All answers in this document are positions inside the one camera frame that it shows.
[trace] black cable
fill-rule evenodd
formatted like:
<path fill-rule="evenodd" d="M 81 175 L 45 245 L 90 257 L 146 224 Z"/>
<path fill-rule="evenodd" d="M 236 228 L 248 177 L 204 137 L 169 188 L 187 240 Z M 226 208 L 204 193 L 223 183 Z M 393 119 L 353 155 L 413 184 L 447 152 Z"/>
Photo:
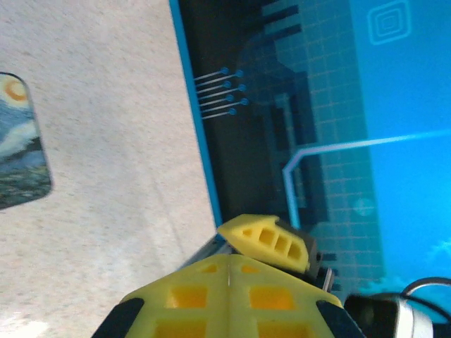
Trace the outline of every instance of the black cable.
<path fill-rule="evenodd" d="M 418 298 L 415 296 L 410 296 L 408 294 L 403 294 L 402 292 L 383 292 L 380 294 L 374 294 L 372 297 L 375 299 L 386 299 L 386 298 L 398 297 L 398 298 L 404 299 L 406 301 L 413 301 L 414 303 L 421 304 L 421 305 L 431 309 L 432 311 L 438 313 L 439 315 L 444 317 L 449 322 L 449 324 L 451 324 L 451 314 L 449 314 L 446 310 L 439 307 L 438 305 L 435 305 L 434 303 L 431 303 L 430 301 L 427 301 L 425 299 L 421 299 L 421 298 Z"/>
<path fill-rule="evenodd" d="M 407 296 L 410 296 L 416 290 L 418 290 L 422 287 L 428 287 L 431 285 L 445 285 L 445 286 L 451 287 L 451 279 L 445 278 L 445 277 L 421 278 L 420 280 L 416 280 L 415 282 L 407 285 L 406 288 L 404 290 L 402 290 L 402 293 L 406 294 Z"/>

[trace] gray surface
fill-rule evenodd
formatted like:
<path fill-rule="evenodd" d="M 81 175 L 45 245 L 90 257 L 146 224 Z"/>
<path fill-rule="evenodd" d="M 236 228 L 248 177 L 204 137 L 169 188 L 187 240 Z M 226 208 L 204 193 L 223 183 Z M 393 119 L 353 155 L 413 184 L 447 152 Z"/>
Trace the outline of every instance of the gray surface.
<path fill-rule="evenodd" d="M 0 336 L 89 337 L 214 233 L 169 7 L 0 0 L 0 31 L 54 179 L 0 213 Z"/>

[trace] yellow 3d-printed part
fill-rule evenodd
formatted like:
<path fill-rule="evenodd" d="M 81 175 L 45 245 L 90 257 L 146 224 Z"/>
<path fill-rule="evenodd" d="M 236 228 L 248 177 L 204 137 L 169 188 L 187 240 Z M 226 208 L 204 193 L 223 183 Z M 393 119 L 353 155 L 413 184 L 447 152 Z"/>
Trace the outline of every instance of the yellow 3d-printed part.
<path fill-rule="evenodd" d="M 309 254 L 302 238 L 276 225 L 277 216 L 240 215 L 218 232 L 245 256 L 305 273 Z"/>
<path fill-rule="evenodd" d="M 126 296 L 143 299 L 127 338 L 333 338 L 316 302 L 340 301 L 241 255 L 215 255 Z"/>

